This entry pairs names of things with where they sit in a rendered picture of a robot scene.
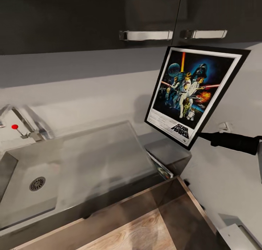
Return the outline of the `poster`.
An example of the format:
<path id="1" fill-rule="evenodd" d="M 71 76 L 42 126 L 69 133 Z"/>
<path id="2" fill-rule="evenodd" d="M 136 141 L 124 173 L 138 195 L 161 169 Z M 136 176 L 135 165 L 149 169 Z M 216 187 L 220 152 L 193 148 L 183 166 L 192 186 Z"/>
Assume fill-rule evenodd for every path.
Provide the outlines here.
<path id="1" fill-rule="evenodd" d="M 144 121 L 190 151 L 250 52 L 167 47 Z"/>

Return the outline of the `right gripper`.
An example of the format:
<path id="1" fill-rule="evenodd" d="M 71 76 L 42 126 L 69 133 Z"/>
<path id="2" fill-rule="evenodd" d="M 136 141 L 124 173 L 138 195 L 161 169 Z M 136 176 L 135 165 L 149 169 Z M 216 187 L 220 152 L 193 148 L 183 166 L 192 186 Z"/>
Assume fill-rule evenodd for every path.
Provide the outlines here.
<path id="1" fill-rule="evenodd" d="M 221 147 L 239 151 L 239 144 L 242 135 L 238 135 L 234 133 L 226 133 L 226 132 L 223 133 L 215 132 L 212 134 L 207 134 L 207 133 L 195 133 L 195 134 L 201 138 L 211 141 L 211 146 L 214 147 L 221 146 Z"/>

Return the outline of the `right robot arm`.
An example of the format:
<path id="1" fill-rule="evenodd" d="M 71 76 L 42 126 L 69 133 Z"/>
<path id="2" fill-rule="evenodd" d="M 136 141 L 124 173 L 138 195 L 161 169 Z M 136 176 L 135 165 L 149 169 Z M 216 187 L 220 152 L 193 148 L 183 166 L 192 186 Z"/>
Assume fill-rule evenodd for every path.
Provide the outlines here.
<path id="1" fill-rule="evenodd" d="M 260 177 L 262 181 L 262 136 L 256 136 L 255 138 L 234 134 L 232 128 L 234 124 L 232 121 L 227 121 L 218 124 L 219 128 L 223 128 L 219 132 L 212 134 L 207 133 L 195 133 L 197 136 L 211 141 L 211 146 L 221 146 L 236 151 L 249 153 L 251 155 L 258 154 L 258 163 Z"/>

